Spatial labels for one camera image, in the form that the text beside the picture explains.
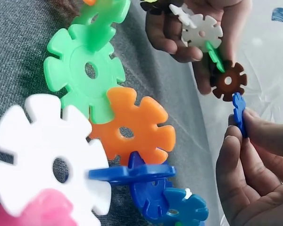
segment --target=block center hole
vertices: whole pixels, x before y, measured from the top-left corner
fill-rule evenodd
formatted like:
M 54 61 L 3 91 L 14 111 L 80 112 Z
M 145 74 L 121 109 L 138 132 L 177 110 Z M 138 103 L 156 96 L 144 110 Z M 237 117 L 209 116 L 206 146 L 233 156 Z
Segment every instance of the block center hole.
M 91 79 L 96 79 L 97 77 L 96 71 L 90 62 L 85 64 L 85 73 Z
M 200 32 L 199 32 L 199 36 L 202 37 L 202 38 L 204 38 L 204 37 L 206 36 L 206 33 L 205 33 L 204 31 L 200 31 Z
M 68 180 L 69 167 L 62 158 L 55 159 L 52 164 L 52 172 L 58 182 L 64 184 Z
M 225 83 L 226 83 L 226 85 L 230 85 L 232 83 L 232 78 L 231 77 L 226 77 L 225 78 Z
M 134 137 L 133 131 L 131 129 L 129 129 L 128 127 L 120 127 L 119 132 L 125 138 L 133 138 Z

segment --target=blue object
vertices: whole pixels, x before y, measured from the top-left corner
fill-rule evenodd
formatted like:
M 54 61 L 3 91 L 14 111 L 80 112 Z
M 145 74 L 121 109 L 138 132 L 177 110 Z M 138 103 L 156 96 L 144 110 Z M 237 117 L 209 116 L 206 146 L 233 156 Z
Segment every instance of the blue object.
M 163 223 L 164 226 L 174 226 L 180 222 L 182 226 L 200 226 L 208 218 L 206 202 L 196 194 L 192 194 L 186 199 L 184 189 L 169 187 L 164 191 L 164 195 L 169 202 L 169 212 L 152 223 Z
M 130 155 L 132 161 L 136 161 L 138 152 Z M 131 168 L 126 166 L 114 166 L 105 169 L 93 169 L 89 171 L 88 178 L 92 180 L 107 181 L 112 185 L 129 185 L 138 182 L 153 182 L 162 178 L 175 176 L 175 168 L 167 164 L 139 165 Z
M 283 22 L 283 8 L 275 8 L 273 10 L 272 20 Z
M 240 93 L 234 93 L 233 96 L 233 105 L 234 105 L 234 119 L 237 123 L 238 128 L 240 129 L 243 138 L 247 138 L 247 133 L 244 127 L 243 120 L 243 111 L 246 108 L 245 101 Z
M 129 168 L 138 169 L 143 165 L 145 165 L 145 162 L 138 152 L 132 153 L 129 159 Z M 163 194 L 166 187 L 172 187 L 172 182 L 168 181 L 167 178 L 130 185 L 130 193 L 135 206 L 150 222 L 166 215 L 169 210 L 169 203 Z

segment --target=light blue gear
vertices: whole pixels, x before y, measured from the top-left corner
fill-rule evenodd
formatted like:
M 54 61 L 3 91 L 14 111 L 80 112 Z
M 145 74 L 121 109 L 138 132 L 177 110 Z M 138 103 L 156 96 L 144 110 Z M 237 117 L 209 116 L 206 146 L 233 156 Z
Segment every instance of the light blue gear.
M 84 5 L 81 15 L 74 18 L 72 24 L 88 25 L 90 43 L 96 43 L 98 51 L 115 35 L 112 23 L 122 23 L 127 16 L 130 0 L 97 0 L 93 6 Z
M 152 223 L 163 223 L 164 226 L 200 226 L 208 218 L 206 202 L 199 195 L 192 194 L 185 199 L 186 191 L 174 187 L 166 188 L 164 195 L 169 202 L 169 209 L 176 210 L 177 213 L 168 212 Z
M 125 72 L 118 58 L 110 58 L 114 48 L 109 42 L 99 51 L 91 50 L 88 43 L 88 26 L 74 24 L 68 30 L 60 29 L 48 43 L 48 51 L 56 57 L 45 59 L 45 78 L 51 91 L 57 92 L 64 87 L 68 91 L 61 99 L 63 108 L 74 105 L 87 118 L 91 109 L 92 116 L 100 118 L 94 123 L 107 123 L 114 114 L 106 92 L 118 86 L 117 82 L 125 81 Z M 86 75 L 86 63 L 94 66 L 95 79 Z

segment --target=gray fabric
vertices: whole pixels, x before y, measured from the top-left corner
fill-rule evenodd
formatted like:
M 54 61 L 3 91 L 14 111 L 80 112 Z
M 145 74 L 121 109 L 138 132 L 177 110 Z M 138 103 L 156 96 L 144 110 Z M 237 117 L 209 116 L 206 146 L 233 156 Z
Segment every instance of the gray fabric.
M 63 26 L 45 0 L 0 0 L 0 117 L 10 106 L 23 105 L 31 94 L 50 93 L 43 75 L 46 45 Z M 125 22 L 116 27 L 112 44 L 125 68 L 124 85 L 137 90 L 138 102 L 143 96 L 158 100 L 169 112 L 168 123 L 176 129 L 176 147 L 169 157 L 177 169 L 175 186 L 201 195 L 210 209 L 207 225 L 218 225 L 214 170 L 189 65 L 153 50 L 137 0 Z M 0 160 L 12 162 L 12 157 L 0 153 Z M 65 176 L 62 165 L 56 166 L 60 177 Z M 124 186 L 113 187 L 110 213 L 100 220 L 104 226 L 148 225 Z

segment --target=adult hand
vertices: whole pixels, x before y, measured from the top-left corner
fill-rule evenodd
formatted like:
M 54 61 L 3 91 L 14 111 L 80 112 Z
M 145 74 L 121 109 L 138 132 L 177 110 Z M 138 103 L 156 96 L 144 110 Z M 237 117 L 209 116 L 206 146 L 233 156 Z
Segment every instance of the adult hand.
M 240 34 L 251 10 L 252 0 L 185 0 L 195 13 L 210 15 L 221 24 L 224 36 L 220 45 L 221 57 L 235 62 Z M 146 33 L 155 49 L 165 51 L 181 63 L 193 62 L 198 90 L 205 95 L 211 92 L 208 55 L 196 47 L 186 47 L 181 41 L 182 24 L 178 16 L 151 15 L 146 17 Z
M 283 226 L 283 125 L 251 110 L 243 118 L 249 138 L 230 125 L 216 163 L 225 216 L 230 226 Z

